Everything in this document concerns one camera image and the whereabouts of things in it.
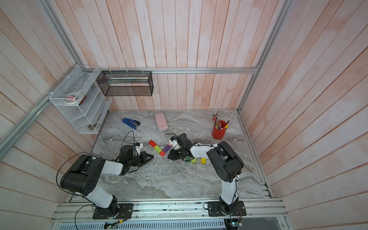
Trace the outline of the purple block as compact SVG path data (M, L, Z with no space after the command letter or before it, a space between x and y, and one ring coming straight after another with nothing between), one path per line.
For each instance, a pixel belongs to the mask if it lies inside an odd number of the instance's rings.
M167 153L171 148L172 148L172 145L171 145L171 144L167 144L167 145L165 146L165 148L163 149L163 151L164 151L165 153Z

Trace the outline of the lime green block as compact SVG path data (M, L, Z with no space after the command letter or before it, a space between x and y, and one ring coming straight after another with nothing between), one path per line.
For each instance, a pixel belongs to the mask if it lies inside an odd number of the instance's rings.
M154 146L154 149L155 149L158 153L161 153L161 152L162 152L162 149L161 149L158 145Z

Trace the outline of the long red block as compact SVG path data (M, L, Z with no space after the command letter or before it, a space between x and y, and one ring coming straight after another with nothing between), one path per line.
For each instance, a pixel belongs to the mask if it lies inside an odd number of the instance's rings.
M149 144L152 146L152 147L155 147L155 146L157 146L157 144L154 142L154 141L149 141Z

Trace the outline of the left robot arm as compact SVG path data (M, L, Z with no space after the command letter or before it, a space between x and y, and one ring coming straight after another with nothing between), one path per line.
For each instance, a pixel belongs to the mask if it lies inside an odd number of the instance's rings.
M68 192L83 196L101 209L115 207L115 196L106 192L98 184L101 175L119 175L134 172L154 158L153 155L133 150L120 153L114 160L82 154L67 170L59 182L59 186Z

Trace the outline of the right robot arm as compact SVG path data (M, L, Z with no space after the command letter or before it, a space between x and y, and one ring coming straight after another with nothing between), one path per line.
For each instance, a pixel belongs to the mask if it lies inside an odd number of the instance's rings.
M222 180L222 184L219 201L208 203L208 210L219 209L223 215L231 215L239 202L238 176L244 167L240 156L225 141L212 145L192 143L185 133L172 136L169 143L172 145L168 155L170 160L185 160L186 158L210 160L216 174Z

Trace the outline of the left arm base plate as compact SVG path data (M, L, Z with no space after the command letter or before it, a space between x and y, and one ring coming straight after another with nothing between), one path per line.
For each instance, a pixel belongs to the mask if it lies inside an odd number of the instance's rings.
M133 205L133 203L114 203L106 209L96 207L93 219L130 219Z

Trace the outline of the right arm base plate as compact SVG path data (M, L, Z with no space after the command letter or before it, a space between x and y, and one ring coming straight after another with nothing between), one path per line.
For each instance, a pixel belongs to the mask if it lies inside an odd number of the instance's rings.
M231 205L220 201L211 201L207 202L207 210L210 217L225 217L230 215L244 217L247 215L243 201L235 201Z

